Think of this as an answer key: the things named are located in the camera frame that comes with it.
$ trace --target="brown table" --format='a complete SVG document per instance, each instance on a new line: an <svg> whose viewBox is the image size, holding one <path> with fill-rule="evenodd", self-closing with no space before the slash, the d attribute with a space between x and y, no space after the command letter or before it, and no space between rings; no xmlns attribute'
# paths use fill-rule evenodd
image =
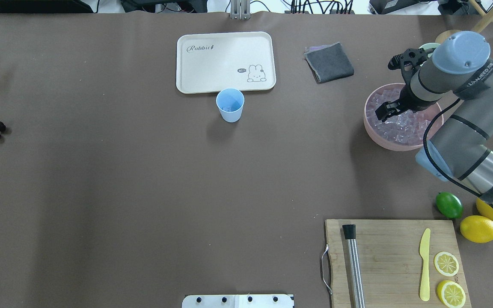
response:
<svg viewBox="0 0 493 308"><path fill-rule="evenodd" d="M401 82L391 56L476 16L227 16L0 15L0 307L248 292L329 307L325 219L442 219L440 191L473 213L416 151L372 142L362 108ZM229 124L215 94L178 92L175 55L181 35L233 31L272 36L277 83ZM304 48L336 41L355 75L317 84ZM493 242L457 239L473 306L493 307Z"/></svg>

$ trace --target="blue plastic cup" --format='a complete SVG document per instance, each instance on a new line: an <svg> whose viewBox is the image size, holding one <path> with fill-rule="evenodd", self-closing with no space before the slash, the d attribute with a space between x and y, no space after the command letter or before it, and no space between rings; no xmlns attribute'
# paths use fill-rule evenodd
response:
<svg viewBox="0 0 493 308"><path fill-rule="evenodd" d="M233 88L221 90L216 96L218 110L225 121L233 123L239 121L243 113L245 97L241 91Z"/></svg>

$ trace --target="knife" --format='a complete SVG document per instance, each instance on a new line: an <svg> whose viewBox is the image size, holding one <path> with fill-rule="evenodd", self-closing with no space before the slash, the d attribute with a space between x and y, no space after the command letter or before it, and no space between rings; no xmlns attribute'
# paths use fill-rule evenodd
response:
<svg viewBox="0 0 493 308"><path fill-rule="evenodd" d="M425 229L419 242L419 255L423 259L423 270L421 272L421 282L419 283L419 298L424 302L429 300L429 238L431 230Z"/></svg>

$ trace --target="metal muddler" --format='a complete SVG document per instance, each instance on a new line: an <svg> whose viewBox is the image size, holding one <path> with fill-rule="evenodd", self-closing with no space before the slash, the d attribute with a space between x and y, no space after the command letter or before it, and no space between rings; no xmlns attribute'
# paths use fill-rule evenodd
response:
<svg viewBox="0 0 493 308"><path fill-rule="evenodd" d="M364 294L362 293L362 281L360 279L359 253L356 249L355 225L343 225L344 236L350 254L350 273L353 286L355 308L364 307Z"/></svg>

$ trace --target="wooden cutting board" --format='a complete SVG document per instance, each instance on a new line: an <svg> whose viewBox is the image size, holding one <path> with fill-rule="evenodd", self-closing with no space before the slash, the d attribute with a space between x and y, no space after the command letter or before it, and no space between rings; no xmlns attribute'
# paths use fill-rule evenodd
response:
<svg viewBox="0 0 493 308"><path fill-rule="evenodd" d="M349 255L341 228L346 224L356 225L362 288L367 308L445 308L436 293L437 284L443 280L460 284L467 296L464 308L471 308L452 221L327 219L333 308L353 307L348 282ZM422 270L419 241L426 228L431 229L431 294L428 302L419 299ZM441 275L435 269L433 258L441 251L452 253L458 259L460 271L454 277Z"/></svg>

